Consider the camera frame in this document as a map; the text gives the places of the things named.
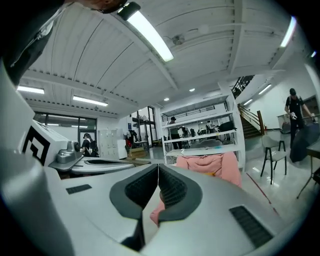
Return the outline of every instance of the black bag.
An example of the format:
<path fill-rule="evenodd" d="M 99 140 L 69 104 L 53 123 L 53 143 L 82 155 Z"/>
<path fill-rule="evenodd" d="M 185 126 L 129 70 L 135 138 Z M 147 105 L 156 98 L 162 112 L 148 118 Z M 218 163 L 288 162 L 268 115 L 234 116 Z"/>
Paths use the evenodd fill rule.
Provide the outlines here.
<path fill-rule="evenodd" d="M 220 132 L 226 132 L 226 131 L 230 131 L 230 130 L 235 130 L 235 125 L 233 121 L 229 121 L 229 122 L 225 122 L 223 124 L 221 124 L 219 126 L 219 131 Z"/>
<path fill-rule="evenodd" d="M 92 149 L 92 152 L 90 154 L 90 157 L 92 158 L 99 158 L 99 149 L 98 144 L 96 140 L 93 140 L 90 142 L 90 148 Z"/>

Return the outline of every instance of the white cabinet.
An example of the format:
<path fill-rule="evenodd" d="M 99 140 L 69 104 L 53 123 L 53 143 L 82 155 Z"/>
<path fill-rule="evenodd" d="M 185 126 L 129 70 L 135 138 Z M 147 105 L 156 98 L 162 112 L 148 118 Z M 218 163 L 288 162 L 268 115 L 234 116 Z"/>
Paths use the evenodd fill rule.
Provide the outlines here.
<path fill-rule="evenodd" d="M 117 130 L 99 130 L 98 146 L 101 157 L 118 160 Z"/>

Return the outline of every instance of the fluorescent light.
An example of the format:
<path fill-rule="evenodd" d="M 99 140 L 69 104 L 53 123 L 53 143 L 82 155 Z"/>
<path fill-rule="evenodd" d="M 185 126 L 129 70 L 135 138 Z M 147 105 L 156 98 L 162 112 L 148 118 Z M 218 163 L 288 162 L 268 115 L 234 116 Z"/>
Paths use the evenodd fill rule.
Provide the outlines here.
<path fill-rule="evenodd" d="M 297 25 L 296 18 L 291 16 L 291 21 L 290 21 L 289 27 L 285 33 L 285 36 L 282 40 L 282 43 L 280 44 L 280 47 L 286 47 L 288 45 L 292 35 L 295 32 L 296 25 Z"/>
<path fill-rule="evenodd" d="M 108 106 L 107 103 L 96 101 L 96 100 L 92 100 L 92 99 L 88 99 L 88 98 L 82 98 L 82 97 L 78 97 L 78 96 L 73 96 L 73 100 L 74 101 L 79 101 L 79 102 L 91 103 L 91 104 L 95 104 L 95 105 L 100 105 L 100 106 L 104 106 L 104 107 Z"/>
<path fill-rule="evenodd" d="M 174 58 L 164 40 L 140 11 L 135 12 L 128 22 L 149 41 L 165 62 Z"/>
<path fill-rule="evenodd" d="M 35 94 L 45 94 L 44 89 L 39 89 L 39 88 L 34 88 L 34 87 L 26 87 L 26 86 L 21 86 L 21 85 L 18 86 L 17 90 L 23 91 L 23 92 L 35 93 Z"/>
<path fill-rule="evenodd" d="M 71 125 L 71 127 L 78 128 L 78 125 Z M 88 128 L 88 126 L 79 126 L 79 128 Z"/>
<path fill-rule="evenodd" d="M 65 119 L 74 119 L 78 120 L 78 117 L 71 117 L 71 116 L 62 116 L 62 115 L 54 115 L 54 114 L 49 114 L 50 118 L 65 118 Z"/>
<path fill-rule="evenodd" d="M 243 105 L 247 105 L 249 102 L 252 102 L 252 99 L 249 99 L 246 103 L 244 103 Z"/>
<path fill-rule="evenodd" d="M 272 84 L 268 84 L 268 86 L 266 88 L 264 88 L 262 91 L 259 92 L 259 95 L 260 94 L 263 94 Z"/>

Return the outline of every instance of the white shelving unit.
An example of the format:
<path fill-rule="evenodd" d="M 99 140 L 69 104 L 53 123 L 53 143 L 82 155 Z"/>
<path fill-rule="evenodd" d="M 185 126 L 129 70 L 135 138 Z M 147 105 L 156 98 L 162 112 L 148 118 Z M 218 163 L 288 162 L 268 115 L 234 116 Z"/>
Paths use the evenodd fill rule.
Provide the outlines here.
<path fill-rule="evenodd" d="M 182 103 L 180 105 L 173 105 L 164 107 L 160 112 L 159 122 L 162 124 L 162 147 L 164 154 L 164 162 L 167 164 L 167 158 L 178 156 L 204 156 L 223 154 L 226 152 L 235 152 L 238 159 L 239 168 L 245 167 L 246 151 L 245 151 L 245 139 L 241 123 L 241 118 L 236 101 L 232 95 L 231 89 L 228 85 L 223 86 L 219 83 L 220 94 L 203 98 L 202 100 L 196 100 L 194 103 Z M 176 121 L 173 124 L 168 124 L 171 117 L 175 117 Z M 169 130 L 172 128 L 179 128 L 189 126 L 193 124 L 193 129 L 196 125 L 205 125 L 207 121 L 221 120 L 223 118 L 229 118 L 233 121 L 236 129 L 214 132 L 209 134 L 197 135 L 194 137 L 181 137 L 179 139 L 165 140 L 165 136 L 169 134 Z M 183 141 L 196 141 L 204 140 L 206 138 L 227 135 L 232 138 L 232 144 L 226 144 L 213 147 L 202 148 L 185 148 L 185 149 L 173 149 L 166 151 L 166 145 L 171 143 L 183 142 Z"/>

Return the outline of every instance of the chair leg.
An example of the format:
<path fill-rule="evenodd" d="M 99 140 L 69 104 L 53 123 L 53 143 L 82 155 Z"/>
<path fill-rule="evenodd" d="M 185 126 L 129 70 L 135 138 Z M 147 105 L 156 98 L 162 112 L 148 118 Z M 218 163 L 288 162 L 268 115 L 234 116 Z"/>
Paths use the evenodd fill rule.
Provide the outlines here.
<path fill-rule="evenodd" d="M 287 157 L 284 158 L 284 175 L 287 175 Z"/>
<path fill-rule="evenodd" d="M 306 182 L 306 184 L 303 186 L 303 188 L 301 189 L 300 193 L 298 194 L 298 196 L 296 197 L 296 199 L 299 199 L 300 194 L 302 193 L 302 191 L 306 188 L 306 186 L 308 185 L 309 181 L 311 180 L 312 176 L 309 177 L 308 181 Z"/>
<path fill-rule="evenodd" d="M 260 177 L 262 177 L 262 174 L 264 173 L 264 169 L 265 169 L 266 161 L 267 161 L 267 150 L 265 151 L 265 155 L 264 155 L 264 162 L 263 162 L 263 167 L 262 167 L 262 171 L 261 171 L 261 175 L 260 175 Z"/>
<path fill-rule="evenodd" d="M 270 166 L 271 166 L 271 181 L 270 181 L 270 185 L 272 185 L 272 180 L 273 180 L 273 170 L 272 170 L 272 161 L 270 161 Z"/>

